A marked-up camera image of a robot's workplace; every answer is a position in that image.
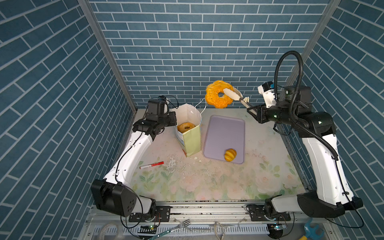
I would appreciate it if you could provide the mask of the floral paper bag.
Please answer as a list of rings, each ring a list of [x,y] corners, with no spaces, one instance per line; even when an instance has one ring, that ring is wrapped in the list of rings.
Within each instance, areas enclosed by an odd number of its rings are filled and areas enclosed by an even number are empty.
[[[177,117],[177,125],[174,127],[175,136],[186,157],[201,151],[202,113],[206,107],[205,99],[201,99],[196,105],[184,104],[171,110]]]

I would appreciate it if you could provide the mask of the metal tongs with white tips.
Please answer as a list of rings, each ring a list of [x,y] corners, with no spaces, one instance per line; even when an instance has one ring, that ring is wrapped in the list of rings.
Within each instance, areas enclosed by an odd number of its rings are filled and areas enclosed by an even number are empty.
[[[236,89],[233,88],[233,90],[225,88],[223,89],[224,94],[231,98],[234,101],[240,102],[242,105],[244,105],[247,109],[251,108],[252,105],[249,103],[250,98],[249,97],[243,97],[243,95]]]

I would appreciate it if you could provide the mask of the striped yellow bun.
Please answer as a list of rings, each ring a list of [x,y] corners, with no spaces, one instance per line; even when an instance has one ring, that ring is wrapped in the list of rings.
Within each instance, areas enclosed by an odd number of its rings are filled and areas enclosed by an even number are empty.
[[[224,159],[227,162],[232,162],[237,156],[237,152],[234,149],[228,149],[225,151]]]

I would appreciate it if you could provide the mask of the orange ring bread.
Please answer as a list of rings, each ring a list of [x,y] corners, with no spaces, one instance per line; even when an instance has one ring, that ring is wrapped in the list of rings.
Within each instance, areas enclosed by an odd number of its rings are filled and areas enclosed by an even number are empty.
[[[233,103],[233,99],[225,95],[224,89],[234,90],[232,85],[221,80],[209,84],[206,87],[205,95],[207,104],[214,106],[217,109],[224,109],[228,105],[231,105]]]

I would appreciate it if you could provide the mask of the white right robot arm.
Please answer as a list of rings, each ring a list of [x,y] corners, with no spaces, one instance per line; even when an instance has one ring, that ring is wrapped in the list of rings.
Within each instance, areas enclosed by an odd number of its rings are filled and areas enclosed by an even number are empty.
[[[275,218],[283,212],[300,212],[313,218],[337,218],[346,211],[363,207],[362,199],[354,196],[345,177],[337,150],[336,126],[326,112],[313,112],[310,87],[301,86],[296,100],[295,87],[284,88],[285,98],[279,101],[272,82],[258,91],[264,104],[249,105],[247,112],[260,124],[286,124],[298,132],[310,157],[316,189],[298,195],[275,196],[265,201],[265,215]]]

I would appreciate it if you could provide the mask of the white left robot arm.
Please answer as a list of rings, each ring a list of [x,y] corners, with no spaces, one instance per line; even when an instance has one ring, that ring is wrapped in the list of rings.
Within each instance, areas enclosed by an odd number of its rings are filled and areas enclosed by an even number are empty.
[[[155,137],[164,128],[176,125],[175,112],[160,117],[147,113],[144,120],[133,124],[133,132],[116,164],[103,179],[94,180],[91,185],[97,209],[121,217],[141,214],[143,218],[152,218],[155,215],[156,201],[140,197],[130,185],[139,161]]]

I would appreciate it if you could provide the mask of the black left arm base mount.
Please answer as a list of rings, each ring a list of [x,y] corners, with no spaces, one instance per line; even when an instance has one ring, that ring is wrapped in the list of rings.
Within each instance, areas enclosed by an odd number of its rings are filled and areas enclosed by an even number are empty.
[[[142,216],[141,212],[129,216],[130,223],[141,222],[169,222],[171,214],[170,206],[151,207],[150,211]]]

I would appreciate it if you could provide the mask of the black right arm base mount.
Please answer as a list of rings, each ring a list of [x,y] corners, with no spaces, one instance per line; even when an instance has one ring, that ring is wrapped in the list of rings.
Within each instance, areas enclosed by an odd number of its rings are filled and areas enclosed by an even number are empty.
[[[249,214],[252,222],[262,222],[262,221],[283,221],[288,222],[291,220],[291,216],[288,212],[276,213],[271,210],[269,207],[249,204],[245,206],[245,210]]]

